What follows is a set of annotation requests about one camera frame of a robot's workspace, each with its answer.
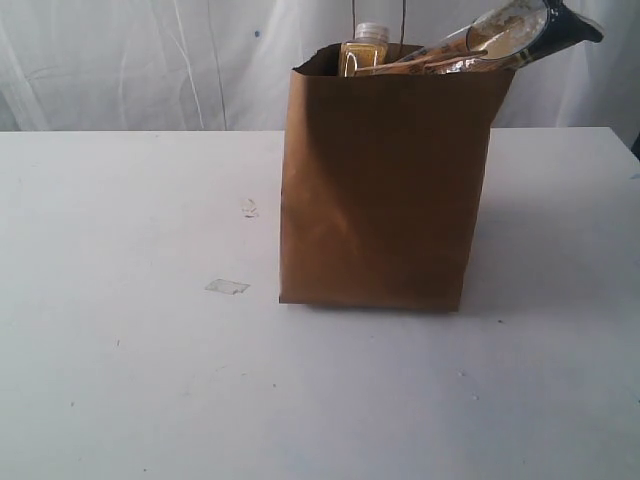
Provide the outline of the yellow grain bottle white cap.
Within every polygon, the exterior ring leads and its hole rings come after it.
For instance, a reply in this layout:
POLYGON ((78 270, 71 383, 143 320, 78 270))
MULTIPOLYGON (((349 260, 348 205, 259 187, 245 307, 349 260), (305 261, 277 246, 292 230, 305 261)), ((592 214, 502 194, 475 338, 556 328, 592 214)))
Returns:
POLYGON ((339 55, 339 77, 352 77, 359 69, 370 69, 383 65, 387 56, 389 29, 375 22, 359 23, 351 40, 341 44, 339 55))

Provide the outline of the clear tape scrap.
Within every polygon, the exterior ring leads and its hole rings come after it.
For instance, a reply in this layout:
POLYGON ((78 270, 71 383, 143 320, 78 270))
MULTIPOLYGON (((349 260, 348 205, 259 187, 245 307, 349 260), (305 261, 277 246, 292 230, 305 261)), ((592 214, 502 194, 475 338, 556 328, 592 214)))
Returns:
POLYGON ((243 201, 241 212, 244 218, 254 219, 259 217, 259 210, 253 199, 246 199, 243 201))
POLYGON ((218 278, 209 282, 205 286, 205 290, 209 292, 234 296, 244 293, 249 287, 250 285, 246 283, 218 278))

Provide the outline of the spaghetti packet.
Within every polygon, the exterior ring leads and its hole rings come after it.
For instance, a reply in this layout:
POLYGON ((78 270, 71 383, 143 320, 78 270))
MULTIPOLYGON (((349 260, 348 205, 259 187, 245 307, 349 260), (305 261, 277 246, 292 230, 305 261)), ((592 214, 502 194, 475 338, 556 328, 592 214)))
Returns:
POLYGON ((510 1, 433 47, 422 47, 357 76, 515 71, 583 41, 600 43, 603 29, 562 1, 510 1))

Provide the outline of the brown paper bag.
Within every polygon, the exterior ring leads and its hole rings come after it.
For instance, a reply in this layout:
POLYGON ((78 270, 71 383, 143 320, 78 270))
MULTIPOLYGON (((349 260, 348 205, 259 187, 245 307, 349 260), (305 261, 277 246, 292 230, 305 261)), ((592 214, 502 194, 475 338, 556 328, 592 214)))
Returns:
POLYGON ((339 53, 290 76, 279 299, 454 312, 513 73, 342 78, 339 53))

